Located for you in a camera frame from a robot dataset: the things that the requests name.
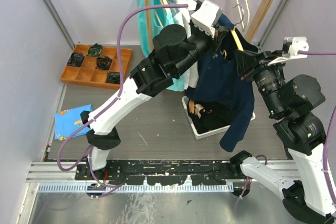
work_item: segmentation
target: blue folded cloth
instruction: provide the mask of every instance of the blue folded cloth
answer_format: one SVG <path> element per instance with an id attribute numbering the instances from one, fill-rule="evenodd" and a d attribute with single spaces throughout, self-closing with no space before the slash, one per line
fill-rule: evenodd
<path id="1" fill-rule="evenodd" d="M 84 110 L 92 111 L 92 104 L 73 108 L 70 110 L 63 110 L 55 115 L 55 139 L 63 141 L 67 137 L 83 126 L 82 120 L 80 118 L 80 113 Z M 86 134 L 90 129 L 85 127 L 82 131 L 78 132 L 76 136 L 82 136 Z"/>

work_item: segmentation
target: white basket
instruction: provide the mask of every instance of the white basket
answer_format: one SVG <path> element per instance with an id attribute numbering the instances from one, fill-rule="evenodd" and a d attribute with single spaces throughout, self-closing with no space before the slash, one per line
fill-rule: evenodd
<path id="1" fill-rule="evenodd" d="M 219 129 L 216 129 L 216 130 L 213 130 L 213 131 L 208 131 L 208 132 L 205 132 L 203 134 L 198 134 L 197 133 L 197 130 L 195 128 L 195 125 L 193 123 L 193 121 L 191 120 L 191 118 L 188 116 L 188 108 L 187 108 L 187 104 L 188 104 L 188 101 L 189 101 L 189 98 L 188 97 L 182 97 L 182 104 L 183 104 L 183 107 L 184 107 L 184 111 L 185 111 L 185 114 L 189 120 L 189 123 L 190 123 L 190 126 L 191 128 L 193 129 L 193 132 L 194 132 L 194 135 L 195 135 L 195 138 L 196 139 L 201 139 L 201 138 L 205 138 L 205 137 L 208 137 L 208 136 L 212 136 L 212 135 L 215 135 L 215 134 L 218 134 L 218 133 L 221 133 L 221 132 L 225 132 L 227 131 L 227 129 L 230 127 L 230 125 L 228 126 L 225 126 L 225 127 L 222 127 L 222 128 L 219 128 Z M 253 115 L 252 115 L 252 118 L 251 118 L 251 121 L 254 120 L 256 118 L 256 115 L 255 113 L 253 112 Z"/>

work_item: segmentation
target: teal shirt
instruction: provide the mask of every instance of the teal shirt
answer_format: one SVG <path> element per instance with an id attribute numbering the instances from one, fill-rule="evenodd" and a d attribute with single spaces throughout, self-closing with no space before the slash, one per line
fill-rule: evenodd
<path id="1" fill-rule="evenodd" d="M 144 6 L 144 0 L 136 0 L 139 4 L 139 7 Z M 150 5 L 161 5 L 160 0 L 150 0 Z M 163 9 L 156 9 L 156 13 L 162 25 L 159 25 L 154 10 L 150 10 L 151 12 L 151 21 L 152 21 L 152 35 L 155 37 L 160 33 L 163 27 L 167 25 L 174 24 L 174 19 L 172 16 L 172 12 L 167 14 Z M 145 57 L 148 57 L 150 54 L 149 43 L 148 43 L 148 35 L 147 35 L 147 25 L 146 25 L 146 13 L 140 12 L 138 14 L 138 29 L 139 29 L 139 36 L 140 36 L 140 45 Z M 174 91 L 182 91 L 184 90 L 184 78 L 181 76 L 179 79 L 173 79 L 174 84 L 168 87 L 167 89 L 174 90 Z"/>

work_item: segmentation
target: wooden tray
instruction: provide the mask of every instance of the wooden tray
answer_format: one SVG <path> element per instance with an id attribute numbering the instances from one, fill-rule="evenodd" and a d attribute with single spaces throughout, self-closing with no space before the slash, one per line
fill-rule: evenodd
<path id="1" fill-rule="evenodd" d="M 91 45 L 77 44 L 72 52 L 81 52 L 84 60 L 80 67 L 66 66 L 61 81 L 65 84 L 96 87 L 103 89 L 119 89 L 119 84 L 107 83 L 107 73 L 110 71 L 119 72 L 117 48 L 104 47 L 100 57 L 108 56 L 112 59 L 110 70 L 97 68 L 96 57 L 87 56 L 87 51 Z M 129 71 L 133 50 L 128 48 L 121 49 L 121 60 L 124 74 Z"/>

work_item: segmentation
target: navy blue shirt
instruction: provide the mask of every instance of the navy blue shirt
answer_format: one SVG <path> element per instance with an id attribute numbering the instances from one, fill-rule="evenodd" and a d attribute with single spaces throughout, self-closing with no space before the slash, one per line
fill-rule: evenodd
<path id="1" fill-rule="evenodd" d="M 224 14 L 218 23 L 229 29 L 234 26 Z M 236 33 L 244 50 L 258 51 L 258 48 L 248 43 L 237 29 Z M 222 56 L 223 50 L 226 50 L 226 59 Z M 218 102 L 234 110 L 232 124 L 219 142 L 228 152 L 232 152 L 243 139 L 254 110 L 252 83 L 242 81 L 238 76 L 235 50 L 237 45 L 228 32 L 217 52 L 218 57 L 213 58 L 210 54 L 205 54 L 198 61 L 200 79 L 197 87 L 189 87 L 185 91 L 185 95 L 192 100 Z"/>

